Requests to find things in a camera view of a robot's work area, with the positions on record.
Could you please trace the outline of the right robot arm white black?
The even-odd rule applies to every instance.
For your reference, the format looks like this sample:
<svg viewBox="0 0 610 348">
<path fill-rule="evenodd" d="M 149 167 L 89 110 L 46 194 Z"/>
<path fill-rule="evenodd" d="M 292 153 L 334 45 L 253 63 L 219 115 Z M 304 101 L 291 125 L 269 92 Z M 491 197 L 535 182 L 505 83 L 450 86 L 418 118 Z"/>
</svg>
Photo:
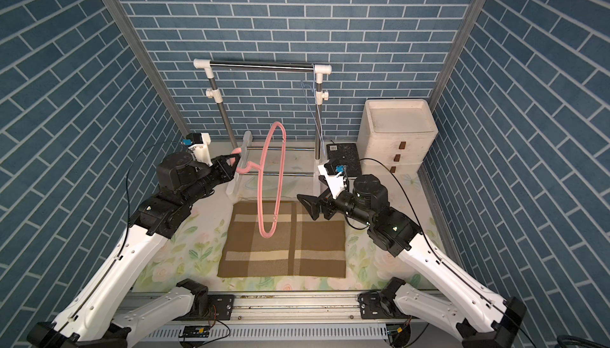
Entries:
<svg viewBox="0 0 610 348">
<path fill-rule="evenodd" d="M 351 189 L 341 173 L 324 181 L 328 188 L 322 194 L 297 196 L 312 219 L 341 214 L 366 225 L 377 247 L 415 269 L 443 294 L 425 294 L 394 277 L 374 300 L 383 316 L 422 319 L 464 347 L 513 345 L 527 312 L 521 300 L 503 298 L 447 257 L 419 224 L 390 205 L 388 190 L 376 176 L 357 177 Z"/>
</svg>

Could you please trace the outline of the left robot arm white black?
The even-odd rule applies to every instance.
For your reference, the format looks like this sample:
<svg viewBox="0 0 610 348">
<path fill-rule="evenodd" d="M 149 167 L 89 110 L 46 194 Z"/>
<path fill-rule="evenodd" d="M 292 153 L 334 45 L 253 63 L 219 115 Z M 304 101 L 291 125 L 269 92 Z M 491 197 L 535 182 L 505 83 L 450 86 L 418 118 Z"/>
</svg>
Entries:
<svg viewBox="0 0 610 348">
<path fill-rule="evenodd" d="M 206 164 L 190 152 L 168 155 L 158 167 L 159 189 L 130 216 L 122 240 L 78 296 L 54 320 L 35 324 L 34 347 L 132 347 L 173 319 L 214 317 L 206 285 L 178 282 L 167 294 L 125 315 L 116 314 L 141 271 L 190 216 L 195 202 L 232 181 L 241 157 Z"/>
</svg>

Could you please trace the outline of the blue wire clothes hanger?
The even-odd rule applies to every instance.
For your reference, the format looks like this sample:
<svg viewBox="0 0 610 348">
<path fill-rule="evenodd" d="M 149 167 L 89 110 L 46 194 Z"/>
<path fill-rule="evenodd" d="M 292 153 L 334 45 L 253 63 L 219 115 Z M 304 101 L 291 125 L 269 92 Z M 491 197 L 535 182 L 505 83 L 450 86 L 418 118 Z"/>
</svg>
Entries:
<svg viewBox="0 0 610 348">
<path fill-rule="evenodd" d="M 325 151 L 324 131 L 322 128 L 322 105 L 323 101 L 327 98 L 324 97 L 325 92 L 322 92 L 321 94 L 317 92 L 317 84 L 315 80 L 313 80 L 311 83 L 307 83 L 304 80 L 300 81 L 300 88 L 307 98 L 308 108 L 314 119 L 316 137 L 315 147 L 317 149 L 316 156 L 317 159 L 322 159 L 322 157 L 327 157 L 327 152 Z"/>
</svg>

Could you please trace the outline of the brown plaid scarf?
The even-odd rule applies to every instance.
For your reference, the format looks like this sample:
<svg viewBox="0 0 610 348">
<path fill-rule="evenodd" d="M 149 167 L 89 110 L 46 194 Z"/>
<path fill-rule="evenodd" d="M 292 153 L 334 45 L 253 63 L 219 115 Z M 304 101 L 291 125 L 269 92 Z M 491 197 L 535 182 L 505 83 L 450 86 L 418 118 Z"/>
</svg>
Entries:
<svg viewBox="0 0 610 348">
<path fill-rule="evenodd" d="M 282 202 L 276 231 L 260 234 L 257 204 L 234 205 L 219 262 L 220 278 L 346 277 L 346 223 L 342 216 L 314 221 L 297 201 Z"/>
</svg>

